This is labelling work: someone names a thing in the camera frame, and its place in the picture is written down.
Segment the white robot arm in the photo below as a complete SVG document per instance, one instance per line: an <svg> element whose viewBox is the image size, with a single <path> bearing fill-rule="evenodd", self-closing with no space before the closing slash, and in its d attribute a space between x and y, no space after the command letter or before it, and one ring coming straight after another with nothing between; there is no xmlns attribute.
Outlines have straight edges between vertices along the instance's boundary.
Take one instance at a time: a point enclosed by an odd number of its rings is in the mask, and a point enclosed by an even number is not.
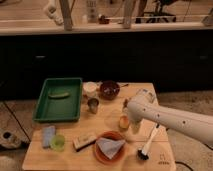
<svg viewBox="0 0 213 171"><path fill-rule="evenodd" d="M127 102L129 119L134 123L150 120L213 146L213 116L156 105L155 100L151 91L140 89Z"/></svg>

